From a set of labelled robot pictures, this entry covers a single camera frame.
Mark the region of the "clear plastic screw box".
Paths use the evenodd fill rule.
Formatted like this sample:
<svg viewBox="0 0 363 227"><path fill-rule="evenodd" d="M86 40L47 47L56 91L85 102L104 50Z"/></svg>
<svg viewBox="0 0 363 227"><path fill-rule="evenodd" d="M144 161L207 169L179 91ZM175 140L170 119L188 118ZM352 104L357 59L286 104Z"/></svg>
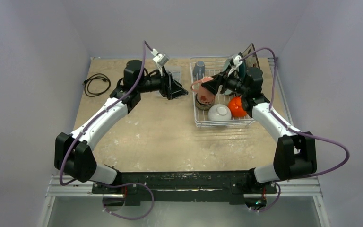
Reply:
<svg viewBox="0 0 363 227"><path fill-rule="evenodd" d="M167 72L172 74L172 77L175 81L180 82L182 76L182 67L181 66L166 66Z"/></svg>

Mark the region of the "square floral plate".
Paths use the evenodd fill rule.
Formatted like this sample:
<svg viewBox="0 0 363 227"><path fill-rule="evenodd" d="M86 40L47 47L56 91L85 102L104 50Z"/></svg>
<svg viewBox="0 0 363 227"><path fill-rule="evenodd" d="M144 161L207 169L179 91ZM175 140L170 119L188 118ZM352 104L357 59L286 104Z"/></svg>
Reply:
<svg viewBox="0 0 363 227"><path fill-rule="evenodd" d="M251 43L246 49L244 52L242 52L242 55L243 57L245 57L246 55L249 55L251 54L252 52L255 51L255 46L253 43ZM247 68L251 68L251 67L254 67L254 68L258 68L260 69L260 65L259 65L259 61L258 61L258 56L256 53L250 55L249 57L247 57L245 60L245 66Z"/></svg>

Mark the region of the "light green round plate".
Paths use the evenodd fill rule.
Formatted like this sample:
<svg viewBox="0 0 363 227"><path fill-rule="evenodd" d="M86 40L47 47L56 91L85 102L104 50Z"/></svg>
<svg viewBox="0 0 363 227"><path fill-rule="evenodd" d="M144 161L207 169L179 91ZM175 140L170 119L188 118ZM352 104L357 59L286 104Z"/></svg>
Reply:
<svg viewBox="0 0 363 227"><path fill-rule="evenodd" d="M227 72L227 75L231 75L237 69L235 59L235 55L228 57L223 65L221 72Z"/></svg>

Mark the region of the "orange bowl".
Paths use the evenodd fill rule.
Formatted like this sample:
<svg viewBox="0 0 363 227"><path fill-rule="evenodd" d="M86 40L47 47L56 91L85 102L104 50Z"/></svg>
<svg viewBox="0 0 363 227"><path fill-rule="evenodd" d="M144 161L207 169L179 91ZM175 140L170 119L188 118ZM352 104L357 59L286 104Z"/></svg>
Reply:
<svg viewBox="0 0 363 227"><path fill-rule="evenodd" d="M232 98L227 106L230 109L233 117L242 118L247 115L246 111L242 107L241 97Z"/></svg>

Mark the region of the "grey printed mug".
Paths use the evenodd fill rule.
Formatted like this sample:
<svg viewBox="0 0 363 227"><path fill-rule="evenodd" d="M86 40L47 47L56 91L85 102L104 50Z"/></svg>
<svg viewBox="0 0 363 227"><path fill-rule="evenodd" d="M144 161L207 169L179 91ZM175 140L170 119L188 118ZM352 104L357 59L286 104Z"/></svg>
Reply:
<svg viewBox="0 0 363 227"><path fill-rule="evenodd" d="M203 77L205 76L205 63L203 61L197 61L194 65L192 72L194 79L203 79Z"/></svg>

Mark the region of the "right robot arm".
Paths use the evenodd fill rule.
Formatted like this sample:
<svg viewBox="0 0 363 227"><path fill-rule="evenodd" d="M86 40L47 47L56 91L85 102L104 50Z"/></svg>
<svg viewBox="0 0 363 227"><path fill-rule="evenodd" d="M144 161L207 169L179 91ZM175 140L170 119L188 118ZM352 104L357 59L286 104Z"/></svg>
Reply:
<svg viewBox="0 0 363 227"><path fill-rule="evenodd" d="M251 169L246 180L251 192L259 192L265 183L303 177L317 170L315 140L310 132L301 132L272 107L262 93L263 72L255 67L246 69L244 79L238 79L227 69L201 85L213 94L231 90L240 95L242 108L259 122L276 141L273 163Z"/></svg>

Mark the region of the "white bowl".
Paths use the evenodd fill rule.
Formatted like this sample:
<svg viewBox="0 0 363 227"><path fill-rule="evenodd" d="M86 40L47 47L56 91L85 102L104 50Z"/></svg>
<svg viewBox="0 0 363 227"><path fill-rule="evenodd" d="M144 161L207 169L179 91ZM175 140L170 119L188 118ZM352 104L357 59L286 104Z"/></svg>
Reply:
<svg viewBox="0 0 363 227"><path fill-rule="evenodd" d="M207 112L208 122L212 124L225 124L232 118L230 109L223 104L213 105Z"/></svg>

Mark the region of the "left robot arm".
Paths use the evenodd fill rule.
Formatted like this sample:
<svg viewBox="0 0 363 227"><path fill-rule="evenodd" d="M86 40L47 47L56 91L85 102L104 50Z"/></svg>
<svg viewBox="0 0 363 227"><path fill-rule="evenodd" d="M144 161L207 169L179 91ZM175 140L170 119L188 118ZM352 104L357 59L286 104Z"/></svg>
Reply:
<svg viewBox="0 0 363 227"><path fill-rule="evenodd" d="M67 174L72 181L95 181L103 183L109 193L119 192L122 180L117 177L118 171L98 164L93 150L109 129L134 109L142 93L156 91L168 100L188 94L163 65L148 73L144 61L127 62L123 77L104 105L79 128L56 137L54 166L60 172L60 184L66 185L63 176Z"/></svg>

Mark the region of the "black table edge rail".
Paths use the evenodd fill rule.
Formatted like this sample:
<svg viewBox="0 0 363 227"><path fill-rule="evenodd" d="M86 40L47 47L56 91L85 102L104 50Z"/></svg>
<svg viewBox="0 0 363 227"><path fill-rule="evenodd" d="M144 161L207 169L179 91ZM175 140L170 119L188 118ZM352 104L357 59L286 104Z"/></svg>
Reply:
<svg viewBox="0 0 363 227"><path fill-rule="evenodd" d="M120 206L155 202L226 202L263 208L279 196L320 196L316 178L279 183L254 183L248 171L126 172L116 180L120 188L101 183L74 181L67 186L51 178L47 195L63 197L103 197Z"/></svg>

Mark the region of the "pink flowered mug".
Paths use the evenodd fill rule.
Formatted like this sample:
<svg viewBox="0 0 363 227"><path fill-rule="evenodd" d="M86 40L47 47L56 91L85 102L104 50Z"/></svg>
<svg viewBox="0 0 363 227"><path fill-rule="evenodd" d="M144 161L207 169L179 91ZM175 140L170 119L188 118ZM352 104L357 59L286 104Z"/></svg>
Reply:
<svg viewBox="0 0 363 227"><path fill-rule="evenodd" d="M191 90L195 92L195 102L201 104L210 104L215 102L216 95L213 95L207 89L201 86L202 79L193 82L190 86Z"/></svg>

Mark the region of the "brown rimmed beige bowl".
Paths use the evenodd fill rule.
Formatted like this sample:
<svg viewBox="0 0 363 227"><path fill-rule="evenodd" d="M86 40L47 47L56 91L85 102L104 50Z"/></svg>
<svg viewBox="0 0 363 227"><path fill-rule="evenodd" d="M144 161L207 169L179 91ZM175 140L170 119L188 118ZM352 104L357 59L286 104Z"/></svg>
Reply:
<svg viewBox="0 0 363 227"><path fill-rule="evenodd" d="M210 103L210 104L201 104L200 102L195 102L195 106L196 108L198 108L199 110L203 110L203 111L208 111L211 107L214 106L215 103Z"/></svg>

